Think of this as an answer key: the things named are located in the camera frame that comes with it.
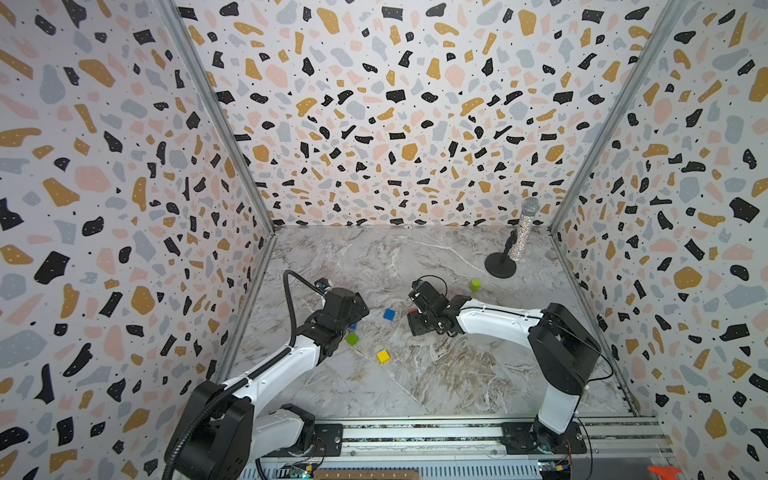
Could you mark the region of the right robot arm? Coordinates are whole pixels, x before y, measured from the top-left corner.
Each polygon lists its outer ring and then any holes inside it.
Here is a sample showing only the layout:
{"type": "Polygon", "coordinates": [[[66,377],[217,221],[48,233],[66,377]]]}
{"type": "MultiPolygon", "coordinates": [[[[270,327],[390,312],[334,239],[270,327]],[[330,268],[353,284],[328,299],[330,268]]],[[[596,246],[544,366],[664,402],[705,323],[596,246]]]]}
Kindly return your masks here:
{"type": "Polygon", "coordinates": [[[490,305],[469,296],[449,299],[431,283],[412,283],[407,314],[415,336],[484,335],[528,348],[546,380],[544,399],[528,431],[506,444],[523,451],[554,452],[566,443],[585,387],[602,351],[591,333],[561,304],[544,309],[490,305]]]}

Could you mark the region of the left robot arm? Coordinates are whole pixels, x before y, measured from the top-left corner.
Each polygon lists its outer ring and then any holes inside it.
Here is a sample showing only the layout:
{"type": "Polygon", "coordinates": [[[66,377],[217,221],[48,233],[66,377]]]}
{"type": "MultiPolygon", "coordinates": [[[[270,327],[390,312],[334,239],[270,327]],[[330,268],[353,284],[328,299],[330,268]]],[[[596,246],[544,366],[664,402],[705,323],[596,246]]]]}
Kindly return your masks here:
{"type": "Polygon", "coordinates": [[[294,328],[292,340],[267,360],[224,383],[206,380],[191,393],[164,454],[164,479],[237,479],[251,460],[281,449],[310,448],[315,417],[287,404],[260,412],[301,375],[332,356],[348,327],[370,310],[362,296],[331,287],[322,307],[294,328]]]}

